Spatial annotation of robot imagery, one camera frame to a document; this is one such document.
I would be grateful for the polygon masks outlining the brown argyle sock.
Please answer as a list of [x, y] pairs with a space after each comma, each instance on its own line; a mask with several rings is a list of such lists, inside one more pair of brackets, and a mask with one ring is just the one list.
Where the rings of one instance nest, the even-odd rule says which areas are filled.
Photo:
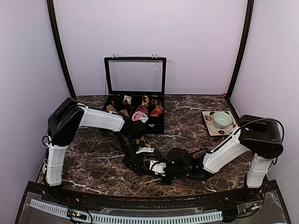
[[[138, 150], [142, 147], [151, 147], [151, 144], [149, 144], [146, 140], [146, 136], [142, 135], [139, 139], [135, 139], [135, 143], [138, 147]], [[140, 158], [143, 158], [143, 163], [146, 164], [150, 161], [150, 156], [152, 155], [152, 153], [140, 153], [137, 154]]]

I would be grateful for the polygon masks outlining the maroon purple orange striped sock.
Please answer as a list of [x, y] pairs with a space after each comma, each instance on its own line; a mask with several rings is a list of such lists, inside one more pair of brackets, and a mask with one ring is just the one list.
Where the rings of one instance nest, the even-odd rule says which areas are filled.
[[164, 112], [164, 108], [160, 105], [157, 105], [155, 107], [155, 109], [152, 110], [152, 112], [150, 113], [151, 117], [159, 117], [163, 114]]

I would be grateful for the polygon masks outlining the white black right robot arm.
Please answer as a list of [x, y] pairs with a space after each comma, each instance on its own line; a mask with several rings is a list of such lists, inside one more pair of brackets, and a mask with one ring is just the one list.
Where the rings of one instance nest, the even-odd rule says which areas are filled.
[[245, 152], [253, 153], [253, 160], [246, 174], [245, 187], [238, 198], [249, 202], [256, 196], [256, 189], [274, 161], [283, 152], [285, 129], [277, 119], [243, 115], [240, 126], [222, 143], [199, 158], [181, 148], [170, 150], [165, 159], [162, 182], [171, 184], [174, 179], [189, 178], [205, 181], [218, 173], [225, 165]]

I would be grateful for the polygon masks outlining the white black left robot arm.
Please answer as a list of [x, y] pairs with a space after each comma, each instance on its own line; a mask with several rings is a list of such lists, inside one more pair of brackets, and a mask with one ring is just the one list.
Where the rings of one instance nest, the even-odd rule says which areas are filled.
[[74, 98], [67, 98], [48, 118], [45, 145], [45, 181], [51, 186], [47, 195], [55, 203], [63, 203], [66, 193], [58, 185], [62, 183], [65, 152], [73, 142], [79, 127], [94, 127], [117, 133], [121, 150], [126, 157], [135, 158], [138, 147], [135, 143], [137, 128], [142, 122], [134, 123], [120, 112], [109, 112], [80, 104]]

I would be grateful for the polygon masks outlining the pink white rolled sock right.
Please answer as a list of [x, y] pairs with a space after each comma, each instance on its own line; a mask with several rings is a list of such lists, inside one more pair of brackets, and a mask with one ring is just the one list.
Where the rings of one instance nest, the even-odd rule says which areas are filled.
[[132, 116], [132, 121], [141, 121], [143, 123], [146, 123], [148, 119], [148, 116], [141, 111], [135, 112]]

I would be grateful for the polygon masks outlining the brown tan rolled sock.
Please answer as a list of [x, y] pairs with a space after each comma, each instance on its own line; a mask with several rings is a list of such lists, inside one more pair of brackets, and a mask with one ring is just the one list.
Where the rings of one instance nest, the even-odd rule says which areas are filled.
[[128, 111], [127, 110], [120, 110], [121, 113], [125, 114], [126, 116], [129, 117]]

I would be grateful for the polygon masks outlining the maroon teal rolled sock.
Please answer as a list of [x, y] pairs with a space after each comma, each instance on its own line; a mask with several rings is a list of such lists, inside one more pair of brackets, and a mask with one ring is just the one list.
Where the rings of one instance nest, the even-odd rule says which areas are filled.
[[141, 112], [141, 113], [144, 113], [146, 115], [149, 114], [149, 111], [148, 111], [148, 109], [145, 105], [139, 105], [138, 108], [136, 109], [136, 112]]

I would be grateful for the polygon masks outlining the square floral ceramic plate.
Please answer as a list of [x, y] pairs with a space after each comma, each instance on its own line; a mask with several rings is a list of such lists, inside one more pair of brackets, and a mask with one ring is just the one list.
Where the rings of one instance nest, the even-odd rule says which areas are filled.
[[230, 110], [202, 111], [202, 115], [212, 137], [230, 135], [238, 127]]

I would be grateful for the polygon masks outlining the cream brown rolled sock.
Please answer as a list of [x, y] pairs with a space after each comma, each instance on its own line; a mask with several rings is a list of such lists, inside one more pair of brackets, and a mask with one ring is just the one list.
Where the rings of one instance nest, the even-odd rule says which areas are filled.
[[131, 105], [132, 104], [132, 97], [124, 95], [123, 104], [124, 105]]

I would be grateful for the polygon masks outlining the leopard pattern rolled sock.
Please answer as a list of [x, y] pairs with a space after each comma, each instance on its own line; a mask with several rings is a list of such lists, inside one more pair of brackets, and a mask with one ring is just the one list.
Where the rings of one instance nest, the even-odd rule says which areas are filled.
[[162, 102], [158, 99], [152, 99], [149, 101], [149, 106], [150, 107], [156, 107], [156, 106], [161, 106]]

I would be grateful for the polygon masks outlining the pale green ceramic bowl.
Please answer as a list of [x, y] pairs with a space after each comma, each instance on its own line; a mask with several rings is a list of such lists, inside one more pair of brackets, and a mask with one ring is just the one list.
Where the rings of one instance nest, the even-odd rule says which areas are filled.
[[213, 120], [215, 126], [220, 129], [225, 129], [233, 123], [233, 118], [226, 112], [215, 112], [213, 114]]

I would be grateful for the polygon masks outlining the black sock organizer box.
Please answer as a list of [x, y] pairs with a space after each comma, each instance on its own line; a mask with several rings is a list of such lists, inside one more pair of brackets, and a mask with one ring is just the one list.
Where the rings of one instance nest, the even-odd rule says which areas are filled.
[[[104, 109], [127, 110], [132, 116], [139, 105], [145, 105], [149, 111], [147, 134], [163, 134], [165, 127], [165, 57], [158, 56], [112, 56], [104, 58], [106, 73], [106, 91]], [[132, 97], [131, 105], [124, 105], [124, 95]], [[149, 101], [158, 99], [164, 112], [159, 117], [151, 117], [155, 107]]]

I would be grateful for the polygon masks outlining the black front table rail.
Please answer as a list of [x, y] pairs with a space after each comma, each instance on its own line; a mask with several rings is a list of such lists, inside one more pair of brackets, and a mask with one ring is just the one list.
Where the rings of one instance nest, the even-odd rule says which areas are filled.
[[134, 184], [133, 187], [137, 190], [144, 190], [145, 195], [136, 195], [133, 189], [127, 189], [124, 193], [117, 195], [112, 192], [114, 187], [108, 187], [107, 192], [102, 192], [72, 180], [64, 180], [62, 186], [49, 189], [45, 189], [41, 183], [28, 182], [22, 202], [24, 203], [30, 195], [33, 195], [47, 202], [91, 210], [100, 210], [105, 207], [138, 210], [202, 207], [205, 210], [229, 210], [243, 203], [262, 201], [266, 193], [280, 192], [275, 180], [266, 181], [261, 189], [238, 188], [220, 192], [208, 189], [204, 194], [191, 194], [183, 188], [176, 191], [166, 185], [159, 188], [157, 186], [140, 187]]

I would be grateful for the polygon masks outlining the black left frame post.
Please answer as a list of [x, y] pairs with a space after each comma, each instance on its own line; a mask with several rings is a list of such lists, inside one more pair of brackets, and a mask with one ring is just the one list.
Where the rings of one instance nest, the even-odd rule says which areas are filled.
[[71, 80], [71, 76], [68, 70], [67, 66], [67, 61], [64, 55], [64, 50], [60, 38], [60, 33], [58, 29], [58, 23], [57, 23], [57, 18], [56, 18], [56, 12], [55, 12], [55, 6], [54, 6], [54, 1], [53, 0], [46, 0], [47, 2], [47, 8], [48, 8], [48, 14], [49, 14], [49, 19], [50, 19], [50, 25], [52, 29], [52, 35], [54, 38], [54, 43], [56, 46], [56, 51], [58, 55], [58, 59], [61, 65], [61, 69], [63, 72], [64, 80], [67, 85], [68, 92], [72, 98], [76, 98], [77, 95], [75, 93], [75, 89]]

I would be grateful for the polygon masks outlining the black frame post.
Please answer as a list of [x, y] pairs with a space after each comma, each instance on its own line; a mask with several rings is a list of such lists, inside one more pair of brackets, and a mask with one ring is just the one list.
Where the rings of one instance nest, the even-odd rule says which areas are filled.
[[53, 0], [46, 0], [47, 2], [47, 8], [48, 8], [48, 14], [49, 14], [49, 19], [50, 19], [50, 25], [52, 29], [52, 35], [54, 38], [54, 43], [56, 46], [56, 51], [58, 55], [58, 59], [61, 65], [61, 69], [63, 72], [64, 80], [67, 85], [68, 92], [72, 98], [76, 98], [77, 95], [75, 93], [75, 89], [71, 80], [71, 76], [68, 70], [67, 66], [67, 61], [64, 55], [64, 50], [60, 38], [60, 33], [58, 29], [58, 23], [57, 23], [57, 18], [56, 18], [56, 12], [55, 12], [55, 6], [54, 6], [54, 1]]
[[254, 0], [247, 0], [247, 7], [246, 7], [246, 13], [245, 13], [245, 19], [244, 19], [244, 25], [243, 25], [243, 30], [242, 30], [242, 36], [240, 40], [240, 45], [238, 49], [238, 54], [236, 57], [235, 61], [235, 66], [233, 69], [232, 77], [228, 86], [228, 90], [226, 93], [226, 99], [227, 101], [230, 101], [237, 79], [238, 75], [241, 69], [241, 64], [243, 60], [243, 56], [245, 53], [246, 45], [247, 45], [247, 40], [249, 36], [249, 30], [250, 30], [250, 25], [251, 25], [251, 19], [252, 19], [252, 14], [253, 14], [253, 9], [254, 9]]

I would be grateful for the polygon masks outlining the black right frame post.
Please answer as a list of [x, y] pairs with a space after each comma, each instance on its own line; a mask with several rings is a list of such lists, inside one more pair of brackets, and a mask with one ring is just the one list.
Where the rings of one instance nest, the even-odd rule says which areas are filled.
[[238, 49], [238, 54], [236, 57], [235, 61], [235, 66], [233, 69], [232, 77], [228, 86], [228, 90], [226, 93], [226, 99], [227, 101], [230, 101], [237, 79], [238, 75], [241, 69], [241, 64], [243, 60], [243, 56], [245, 53], [246, 45], [247, 45], [247, 40], [249, 36], [249, 30], [250, 30], [250, 25], [251, 25], [251, 19], [252, 19], [252, 14], [253, 14], [253, 9], [254, 9], [254, 0], [247, 0], [247, 7], [246, 7], [246, 13], [245, 13], [245, 19], [244, 19], [244, 25], [243, 25], [243, 30], [242, 30], [242, 36], [240, 40], [240, 45]]

